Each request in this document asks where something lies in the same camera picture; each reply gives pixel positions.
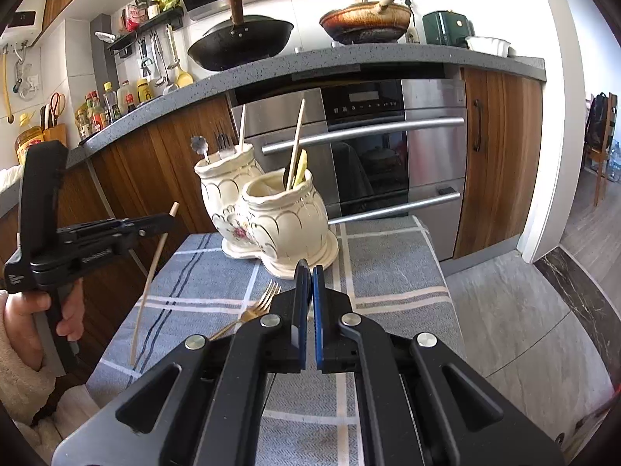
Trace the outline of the person's left hand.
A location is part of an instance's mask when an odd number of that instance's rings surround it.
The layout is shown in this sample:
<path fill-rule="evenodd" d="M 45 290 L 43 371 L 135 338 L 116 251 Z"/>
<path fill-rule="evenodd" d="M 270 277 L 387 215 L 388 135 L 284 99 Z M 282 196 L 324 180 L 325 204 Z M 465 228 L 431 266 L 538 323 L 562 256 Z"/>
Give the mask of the person's left hand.
<path fill-rule="evenodd" d="M 44 313 L 52 299 L 43 291 L 9 294 L 3 309 L 3 321 L 9 344 L 21 361 L 34 371 L 43 364 L 43 347 L 35 324 L 35 316 Z M 78 341 L 84 332 L 85 314 L 83 280 L 77 280 L 62 305 L 62 320 L 57 334 L 68 341 Z"/>

